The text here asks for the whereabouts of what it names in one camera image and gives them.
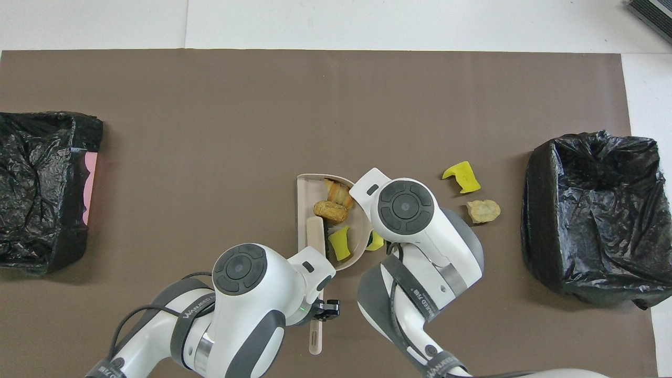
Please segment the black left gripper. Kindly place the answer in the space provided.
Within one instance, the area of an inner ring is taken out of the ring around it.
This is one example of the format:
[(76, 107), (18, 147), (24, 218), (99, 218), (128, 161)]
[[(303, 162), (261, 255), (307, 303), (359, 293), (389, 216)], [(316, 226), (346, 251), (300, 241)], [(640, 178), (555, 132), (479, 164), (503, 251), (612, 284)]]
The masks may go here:
[(325, 305), (323, 300), (316, 300), (314, 302), (314, 320), (328, 321), (338, 318), (340, 315), (340, 301), (338, 299), (327, 300), (327, 314)]

